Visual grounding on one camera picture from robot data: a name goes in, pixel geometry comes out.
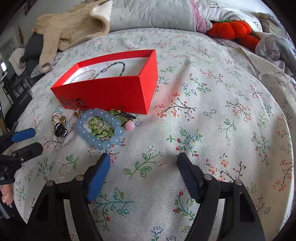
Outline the left hand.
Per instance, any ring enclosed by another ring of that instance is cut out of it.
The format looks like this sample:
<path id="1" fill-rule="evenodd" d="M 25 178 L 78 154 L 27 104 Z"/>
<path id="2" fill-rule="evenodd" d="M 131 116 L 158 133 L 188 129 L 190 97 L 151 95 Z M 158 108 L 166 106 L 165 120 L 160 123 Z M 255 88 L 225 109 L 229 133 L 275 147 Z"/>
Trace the left hand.
<path id="1" fill-rule="evenodd" d="M 13 191 L 10 184 L 1 185 L 2 202 L 10 205 L 13 202 Z"/>

